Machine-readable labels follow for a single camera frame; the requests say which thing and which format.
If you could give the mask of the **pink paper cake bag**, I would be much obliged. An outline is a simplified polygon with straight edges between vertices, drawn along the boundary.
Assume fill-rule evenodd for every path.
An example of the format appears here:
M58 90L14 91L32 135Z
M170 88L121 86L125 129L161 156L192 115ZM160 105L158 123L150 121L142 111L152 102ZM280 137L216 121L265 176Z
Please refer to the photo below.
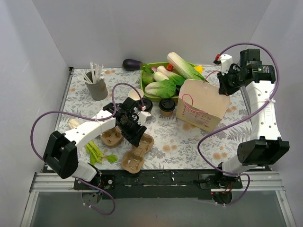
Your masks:
M212 132L230 105L230 97L202 80L186 79L180 88L176 117L204 131Z

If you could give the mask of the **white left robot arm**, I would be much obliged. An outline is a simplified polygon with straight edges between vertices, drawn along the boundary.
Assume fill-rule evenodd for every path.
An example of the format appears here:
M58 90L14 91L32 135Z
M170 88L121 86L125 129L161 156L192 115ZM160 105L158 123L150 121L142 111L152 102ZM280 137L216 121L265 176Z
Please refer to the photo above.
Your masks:
M123 103L109 103L91 121L60 133L53 132L48 140L43 161L62 179L81 179L90 189L101 183L101 172L92 164L78 160L78 151L97 136L118 127L122 136L135 147L146 131L144 123L150 113L131 98Z

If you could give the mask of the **black plastic cup lid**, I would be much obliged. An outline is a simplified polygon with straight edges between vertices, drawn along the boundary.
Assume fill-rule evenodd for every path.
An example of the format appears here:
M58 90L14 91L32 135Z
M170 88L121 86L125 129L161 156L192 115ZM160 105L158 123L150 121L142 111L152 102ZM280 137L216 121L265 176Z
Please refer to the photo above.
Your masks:
M162 111L171 112L175 109L176 103L171 98L161 99L159 102L159 108Z

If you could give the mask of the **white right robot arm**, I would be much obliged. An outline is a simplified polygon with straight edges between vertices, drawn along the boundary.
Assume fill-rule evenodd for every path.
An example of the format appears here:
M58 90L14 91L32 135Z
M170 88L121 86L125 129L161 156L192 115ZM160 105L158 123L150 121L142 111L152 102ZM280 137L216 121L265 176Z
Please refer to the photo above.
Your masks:
M250 140L240 143L237 154L219 164L214 183L225 188L236 181L243 172L276 163L290 148L282 140L277 127L274 93L276 74L272 65L264 65L259 49L240 52L240 62L235 64L228 54L217 55L215 64L221 66L217 74L219 94L230 96L245 87L249 99L252 129Z

